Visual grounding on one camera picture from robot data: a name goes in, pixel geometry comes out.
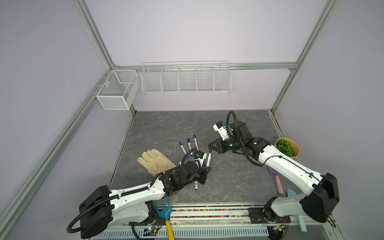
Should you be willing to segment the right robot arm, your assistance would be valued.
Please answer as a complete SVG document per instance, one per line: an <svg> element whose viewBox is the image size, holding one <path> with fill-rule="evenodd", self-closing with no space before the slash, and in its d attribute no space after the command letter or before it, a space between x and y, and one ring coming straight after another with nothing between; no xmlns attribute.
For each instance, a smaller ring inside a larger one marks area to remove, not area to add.
<svg viewBox="0 0 384 240"><path fill-rule="evenodd" d="M264 138L253 137L247 125L237 119L233 123L219 121L213 128L220 138L209 144L210 151L236 153L257 167L271 167L302 191L295 197L272 197L260 218L274 223L285 216L306 215L319 223L328 221L340 201L335 176L322 175L299 164Z"/></svg>

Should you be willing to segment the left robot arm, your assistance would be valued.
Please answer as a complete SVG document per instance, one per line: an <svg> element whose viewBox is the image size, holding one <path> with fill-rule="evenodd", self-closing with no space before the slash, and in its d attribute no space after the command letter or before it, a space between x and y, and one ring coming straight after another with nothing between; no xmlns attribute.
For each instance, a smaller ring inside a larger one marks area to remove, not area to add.
<svg viewBox="0 0 384 240"><path fill-rule="evenodd" d="M120 190L98 187L79 205L79 215L69 223L67 233L79 232L85 240L111 226L152 223L159 217L156 201L174 196L196 182L206 183L212 169L211 154L196 148L189 153L193 155L191 161L183 156L179 166L156 174L149 183Z"/></svg>

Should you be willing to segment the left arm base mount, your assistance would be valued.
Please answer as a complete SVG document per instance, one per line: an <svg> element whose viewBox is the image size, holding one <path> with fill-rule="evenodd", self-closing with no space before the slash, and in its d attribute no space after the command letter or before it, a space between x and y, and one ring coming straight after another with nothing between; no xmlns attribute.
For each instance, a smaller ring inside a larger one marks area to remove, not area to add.
<svg viewBox="0 0 384 240"><path fill-rule="evenodd" d="M156 207L153 205L149 207L149 216L140 223L134 222L134 226L160 226L164 220L158 215Z"/></svg>

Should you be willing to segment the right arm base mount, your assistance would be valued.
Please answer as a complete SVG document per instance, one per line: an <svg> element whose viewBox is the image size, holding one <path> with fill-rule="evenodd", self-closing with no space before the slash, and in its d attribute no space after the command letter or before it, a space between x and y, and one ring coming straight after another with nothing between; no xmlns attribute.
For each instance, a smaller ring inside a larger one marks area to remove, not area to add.
<svg viewBox="0 0 384 240"><path fill-rule="evenodd" d="M249 218L252 224L289 224L289 216L279 217L271 210L265 210L263 207L248 208Z"/></svg>

